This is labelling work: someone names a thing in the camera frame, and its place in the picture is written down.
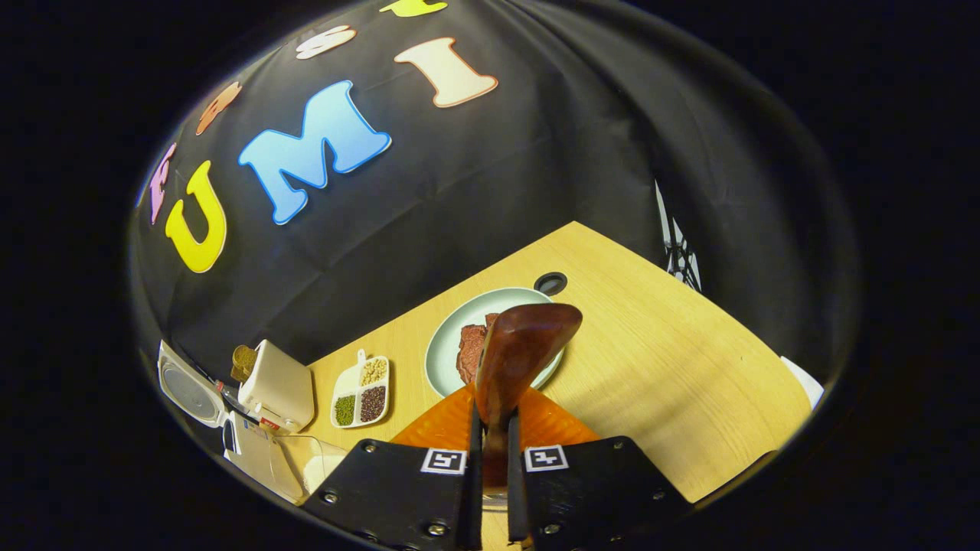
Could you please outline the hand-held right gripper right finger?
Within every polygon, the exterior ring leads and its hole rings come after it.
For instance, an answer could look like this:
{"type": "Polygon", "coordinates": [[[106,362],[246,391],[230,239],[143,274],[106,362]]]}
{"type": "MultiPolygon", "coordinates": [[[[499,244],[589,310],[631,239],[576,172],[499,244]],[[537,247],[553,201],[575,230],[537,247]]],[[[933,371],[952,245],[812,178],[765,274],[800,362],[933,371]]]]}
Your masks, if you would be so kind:
{"type": "Polygon", "coordinates": [[[508,541],[535,550],[651,550],[694,507],[630,437],[602,439],[536,390],[508,422],[508,541]]]}

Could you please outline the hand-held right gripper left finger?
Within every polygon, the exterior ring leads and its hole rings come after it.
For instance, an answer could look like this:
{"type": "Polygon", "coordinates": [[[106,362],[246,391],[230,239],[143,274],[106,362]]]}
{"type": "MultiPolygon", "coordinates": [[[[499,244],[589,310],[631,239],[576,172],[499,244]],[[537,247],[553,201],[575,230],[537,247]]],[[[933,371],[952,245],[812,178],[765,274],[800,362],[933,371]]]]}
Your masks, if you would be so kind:
{"type": "Polygon", "coordinates": [[[483,474],[483,426],[466,386],[391,442],[362,439],[301,508],[372,549],[480,550],[483,474]]]}

